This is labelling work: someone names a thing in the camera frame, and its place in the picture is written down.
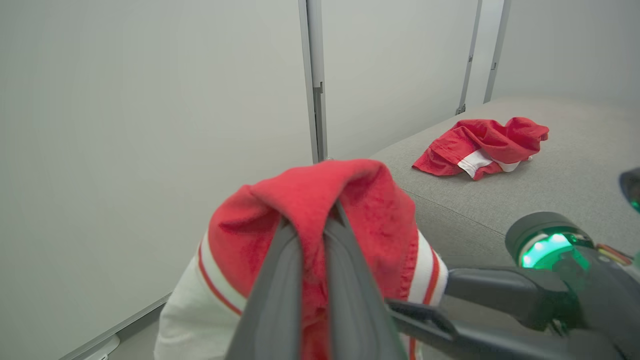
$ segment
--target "gray fabric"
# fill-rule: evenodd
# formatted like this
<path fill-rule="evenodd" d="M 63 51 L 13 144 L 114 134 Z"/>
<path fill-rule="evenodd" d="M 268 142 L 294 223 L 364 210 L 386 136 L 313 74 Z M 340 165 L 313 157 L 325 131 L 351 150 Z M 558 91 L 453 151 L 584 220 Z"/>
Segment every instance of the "gray fabric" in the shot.
<path fill-rule="evenodd" d="M 462 113 L 375 154 L 416 203 L 420 230 L 449 266 L 509 265 L 504 234 L 520 217 L 556 211 L 597 242 L 635 253 L 640 215 L 624 200 L 619 174 L 640 166 L 637 112 L 559 99 L 503 98 Z M 411 168 L 429 144 L 461 119 L 529 117 L 549 139 L 532 161 L 473 181 Z"/>

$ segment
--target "floor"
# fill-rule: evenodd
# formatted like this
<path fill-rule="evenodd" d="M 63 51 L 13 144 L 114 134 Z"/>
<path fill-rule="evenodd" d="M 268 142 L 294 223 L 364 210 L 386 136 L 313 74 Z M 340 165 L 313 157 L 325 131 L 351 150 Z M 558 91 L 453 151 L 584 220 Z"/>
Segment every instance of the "floor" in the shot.
<path fill-rule="evenodd" d="M 522 334 L 531 333 L 529 329 L 520 326 L 514 319 L 505 314 L 462 300 L 445 297 L 442 307 L 453 320 L 464 320 L 465 322 L 483 325 L 491 324 L 493 327 L 509 329 Z M 153 360 L 159 313 L 160 309 L 156 309 L 120 331 L 118 333 L 120 346 L 109 355 L 109 360 Z M 429 360 L 450 359 L 434 348 L 427 346 L 423 348 L 423 356 Z"/>

